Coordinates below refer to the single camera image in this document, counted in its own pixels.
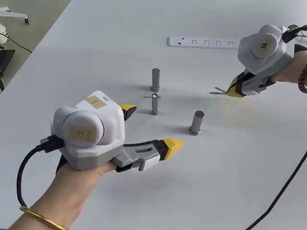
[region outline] cable connector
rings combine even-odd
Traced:
[[[64,140],[56,135],[51,135],[47,138],[40,140],[40,145],[37,145],[37,151],[45,151],[45,153],[58,150],[65,146]]]
[[[287,30],[286,32],[283,33],[282,40],[285,43],[288,43],[291,40],[293,40],[294,38],[296,38],[298,36],[297,33],[301,32],[301,31],[307,31],[307,25],[303,25],[302,27],[297,27],[297,28],[294,28],[294,29]]]

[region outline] hand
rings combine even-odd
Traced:
[[[68,228],[81,213],[85,200],[99,178],[115,168],[114,164],[108,162],[97,169],[77,171],[65,164],[31,209]]]
[[[293,61],[282,71],[271,76],[270,80],[285,81],[297,84],[298,79],[307,64],[307,51],[299,51],[294,54]]]

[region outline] floor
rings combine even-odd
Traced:
[[[45,34],[58,19],[71,0],[0,0],[0,7],[8,6],[12,12],[25,13],[31,24],[24,23],[22,18],[2,18],[0,23],[6,27],[7,33],[22,46],[34,50]],[[6,87],[20,67],[31,55],[12,42],[6,42],[5,49],[15,49],[13,60],[5,70],[2,78]]]

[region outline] socket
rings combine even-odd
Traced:
[[[177,47],[239,49],[240,40],[228,38],[168,37],[167,45]]]

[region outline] finger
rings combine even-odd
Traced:
[[[99,175],[103,175],[104,173],[107,173],[115,169],[116,169],[116,165],[109,161],[103,166],[97,168],[96,171]]]
[[[271,82],[277,82],[281,80],[281,76],[279,74],[274,74],[272,76],[270,76],[270,81]]]

